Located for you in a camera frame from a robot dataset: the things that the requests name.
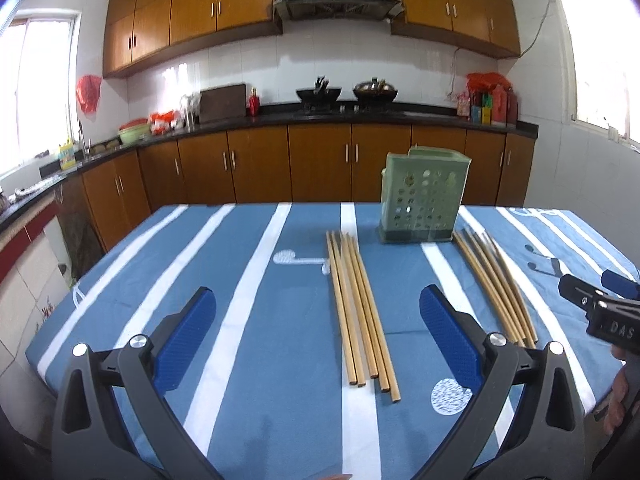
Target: bottle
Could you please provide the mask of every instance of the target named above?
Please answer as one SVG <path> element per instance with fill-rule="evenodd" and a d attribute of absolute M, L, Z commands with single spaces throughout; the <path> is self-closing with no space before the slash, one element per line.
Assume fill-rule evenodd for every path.
<path fill-rule="evenodd" d="M 255 117 L 260 111 L 260 98 L 258 97 L 255 86 L 251 87 L 251 95 L 249 96 L 249 115 Z"/>

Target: countertop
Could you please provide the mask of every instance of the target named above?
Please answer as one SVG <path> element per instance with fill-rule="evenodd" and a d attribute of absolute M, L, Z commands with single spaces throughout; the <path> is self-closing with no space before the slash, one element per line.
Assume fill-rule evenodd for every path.
<path fill-rule="evenodd" d="M 88 170 L 98 164 L 130 152 L 137 148 L 143 148 L 158 142 L 180 139 L 183 137 L 197 136 L 238 130 L 241 128 L 258 128 L 260 126 L 273 126 L 278 124 L 305 124 L 305 123 L 350 123 L 350 124 L 419 124 L 420 126 L 445 126 L 449 128 L 466 128 L 467 130 L 482 130 L 485 132 L 512 133 L 531 139 L 538 138 L 538 126 L 536 124 L 519 121 L 516 129 L 507 129 L 501 126 L 488 124 L 475 124 L 462 120 L 456 116 L 455 108 L 439 107 L 432 105 L 418 105 L 411 103 L 392 103 L 389 110 L 380 111 L 354 111 L 354 102 L 341 101 L 337 106 L 343 105 L 344 111 L 339 109 L 331 112 L 305 113 L 300 103 L 284 103 L 267 105 L 260 108 L 260 114 L 256 117 L 239 117 L 197 124 L 193 130 L 174 130 L 162 136 L 151 136 L 132 144 L 119 146 L 106 153 L 91 156 L 74 167 L 65 171 L 59 171 L 47 177 L 40 188 L 33 194 L 23 198 L 10 206 L 0 215 L 0 234 L 2 234 L 17 218 L 26 212 L 32 205 L 48 192 L 54 190 L 64 180 L 76 173 Z"/>

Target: wooden chopstick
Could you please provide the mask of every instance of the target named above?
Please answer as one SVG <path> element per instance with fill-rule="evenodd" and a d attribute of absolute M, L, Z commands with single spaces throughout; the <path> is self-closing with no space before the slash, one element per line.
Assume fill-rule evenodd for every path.
<path fill-rule="evenodd" d="M 509 316 L 507 316 L 506 309 L 502 304 L 502 301 L 500 300 L 498 293 L 494 290 L 493 285 L 489 280 L 489 277 L 486 275 L 484 270 L 482 270 L 482 266 L 480 265 L 480 262 L 476 258 L 476 255 L 473 253 L 473 251 L 468 246 L 465 239 L 460 235 L 459 232 L 453 231 L 453 239 L 456 242 L 456 244 L 460 247 L 460 250 L 464 254 L 464 257 L 467 263 L 469 264 L 469 266 L 471 266 L 471 269 L 473 270 L 474 274 L 480 281 L 482 288 L 484 288 L 485 293 L 491 299 L 491 302 L 494 305 L 496 314 L 498 315 L 498 318 L 500 318 L 500 322 L 504 327 L 504 331 L 506 332 L 507 338 L 511 342 L 516 342 L 517 336 L 516 336 L 515 327 L 513 326 L 513 323 L 511 322 L 511 319 L 509 318 Z"/>
<path fill-rule="evenodd" d="M 373 353 L 373 343 L 371 342 L 371 336 L 369 333 L 369 326 L 365 316 L 363 299 L 366 298 L 366 293 L 358 285 L 358 277 L 356 276 L 356 270 L 354 268 L 354 257 L 351 251 L 351 244 L 348 239 L 348 235 L 340 234 L 340 249 L 342 250 L 342 256 L 347 267 L 347 274 L 349 275 L 349 281 L 351 283 L 351 293 L 353 295 L 353 303 L 356 307 L 356 314 L 358 316 L 358 324 L 360 325 L 360 334 L 362 335 L 362 345 L 364 346 L 364 353 L 367 357 L 367 365 L 369 366 L 369 376 L 373 379 L 378 376 L 378 366 L 376 365 L 376 358 Z"/>
<path fill-rule="evenodd" d="M 484 272 L 494 284 L 494 289 L 498 292 L 498 295 L 502 300 L 502 304 L 505 307 L 507 315 L 511 319 L 511 323 L 516 329 L 516 333 L 518 336 L 517 342 L 522 343 L 523 346 L 526 346 L 527 330 L 525 329 L 524 324 L 520 321 L 520 318 L 518 317 L 518 314 L 516 312 L 517 305 L 511 303 L 509 295 L 507 294 L 507 291 L 505 290 L 504 285 L 500 280 L 500 277 L 496 273 L 494 266 L 492 266 L 491 264 L 489 253 L 488 253 L 489 251 L 488 247 L 484 244 L 484 241 L 482 240 L 482 238 L 479 237 L 477 233 L 472 233 L 466 230 L 465 232 L 468 239 L 471 240 L 471 244 L 473 245 L 473 248 L 476 251 L 476 254 L 478 255 L 480 264 L 482 265 Z"/>
<path fill-rule="evenodd" d="M 373 324 L 376 330 L 376 337 L 380 343 L 380 350 L 382 352 L 382 359 L 385 365 L 386 374 L 388 376 L 389 382 L 389 391 L 391 393 L 391 400 L 393 402 L 398 402 L 400 400 L 400 388 L 398 387 L 398 380 L 396 379 L 396 372 L 394 371 L 394 366 L 391 362 L 391 355 L 389 354 L 389 348 L 386 344 L 385 333 L 382 330 L 382 323 L 380 322 L 380 314 L 378 313 L 378 307 L 376 306 L 376 300 L 373 297 L 373 291 L 371 290 L 371 284 L 369 283 L 369 277 L 367 276 L 367 269 L 364 267 L 364 263 L 362 261 L 362 256 L 360 255 L 360 250 L 358 246 L 353 243 L 354 252 L 356 255 L 356 259 L 358 261 L 358 266 L 360 268 L 360 273 L 362 276 L 362 281 L 364 283 L 365 292 L 367 294 L 367 300 L 369 301 L 369 306 L 371 308 L 371 317 L 373 320 Z"/>
<path fill-rule="evenodd" d="M 331 240 L 334 244 L 338 280 L 340 281 L 340 293 L 342 295 L 342 304 L 344 305 L 347 328 L 349 330 L 349 341 L 351 343 L 351 350 L 353 351 L 353 364 L 356 368 L 356 381 L 358 386 L 364 386 L 367 383 L 367 380 L 364 374 L 364 366 L 362 365 L 362 355 L 360 355 L 360 345 L 358 344 L 358 336 L 356 333 L 356 321 L 355 319 L 353 319 L 353 311 L 351 310 L 351 303 L 349 301 L 347 289 L 347 272 L 344 269 L 344 261 L 342 259 L 342 253 L 340 252 L 338 242 L 335 239 L 335 233 L 331 233 Z"/>
<path fill-rule="evenodd" d="M 514 279 L 513 274 L 509 270 L 509 266 L 507 265 L 507 262 L 502 256 L 502 252 L 498 248 L 498 244 L 495 242 L 494 238 L 489 233 L 485 232 L 485 234 L 487 239 L 491 243 L 492 247 L 494 248 L 494 253 L 498 259 L 498 263 L 502 267 L 502 271 L 504 272 L 504 275 L 507 278 L 507 281 L 511 285 L 511 290 L 513 291 L 516 297 L 516 300 L 518 301 L 520 310 L 524 313 L 524 317 L 526 318 L 527 324 L 529 325 L 529 331 L 531 332 L 531 335 L 533 337 L 533 343 L 534 343 L 533 348 L 535 348 L 536 347 L 535 343 L 538 342 L 538 334 L 536 333 L 536 327 L 534 327 L 533 321 L 531 320 L 531 314 L 529 313 L 527 304 L 525 303 L 524 298 L 522 297 L 522 293 L 520 292 L 520 287 L 516 283 L 516 280 Z"/>
<path fill-rule="evenodd" d="M 340 325 L 340 337 L 342 338 L 342 349 L 344 351 L 344 362 L 347 368 L 347 378 L 349 380 L 349 384 L 358 384 L 356 368 L 353 361 L 353 349 L 351 349 L 351 339 L 349 337 L 349 327 L 347 326 L 344 302 L 342 300 L 342 289 L 340 288 L 340 279 L 338 277 L 338 266 L 336 264 L 334 244 L 332 239 L 329 237 L 328 232 L 326 234 L 326 246 L 329 251 L 331 278 L 334 282 L 335 306 L 338 311 L 338 324 Z"/>

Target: basket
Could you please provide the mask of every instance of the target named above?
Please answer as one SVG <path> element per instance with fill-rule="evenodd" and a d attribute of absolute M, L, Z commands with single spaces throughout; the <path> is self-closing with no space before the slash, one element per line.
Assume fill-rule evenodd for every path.
<path fill-rule="evenodd" d="M 382 170 L 383 242 L 451 240 L 471 159 L 454 150 L 415 146 L 386 156 Z"/>

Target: blue tablecloth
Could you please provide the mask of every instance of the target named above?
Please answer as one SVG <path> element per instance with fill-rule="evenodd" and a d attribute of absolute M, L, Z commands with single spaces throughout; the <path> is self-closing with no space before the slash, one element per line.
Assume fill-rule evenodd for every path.
<path fill-rule="evenodd" d="M 485 330 L 502 327 L 453 244 L 381 244 L 379 218 L 380 206 L 371 204 L 164 207 L 79 281 L 27 358 L 57 390 L 76 343 L 98 351 L 151 333 L 204 285 L 215 293 L 216 319 L 166 399 L 225 478 L 410 478 L 470 395 L 452 379 L 420 318 L 420 291 L 436 283 Z M 463 207 L 457 227 L 465 225 L 486 228 L 506 252 L 539 348 L 551 339 L 564 344 L 589 411 L 620 363 L 585 334 L 584 313 L 558 296 L 559 275 L 598 283 L 602 270 L 612 269 L 638 281 L 638 270 L 570 212 Z M 377 381 L 356 388 L 345 380 L 323 265 L 324 233 L 340 229 L 359 240 L 401 389 L 397 404 Z M 116 395 L 139 452 L 156 462 L 126 396 Z M 513 388 L 482 460 L 495 454 L 518 396 Z"/>

